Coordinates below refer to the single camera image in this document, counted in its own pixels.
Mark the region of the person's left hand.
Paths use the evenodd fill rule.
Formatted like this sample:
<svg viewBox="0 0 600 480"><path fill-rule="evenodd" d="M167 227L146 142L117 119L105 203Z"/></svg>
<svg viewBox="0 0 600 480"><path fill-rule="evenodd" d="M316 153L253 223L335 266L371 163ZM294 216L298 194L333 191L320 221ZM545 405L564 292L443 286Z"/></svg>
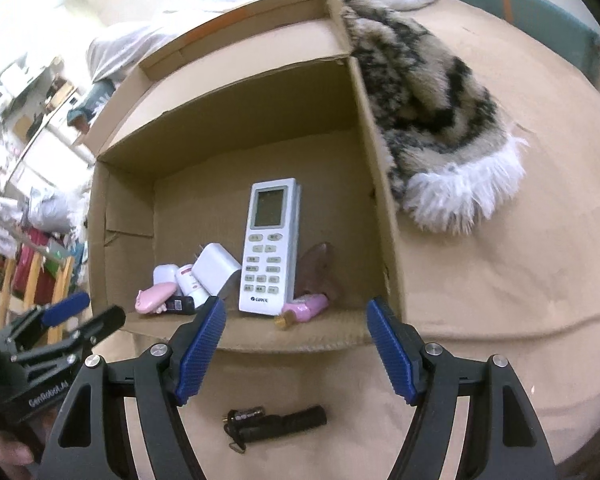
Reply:
<svg viewBox="0 0 600 480"><path fill-rule="evenodd" d="M46 413L29 422L36 437L36 442L45 444L52 432L57 417L57 410ZM31 480L35 478L33 452L23 442L8 431L0 431L0 469L7 479Z"/></svg>

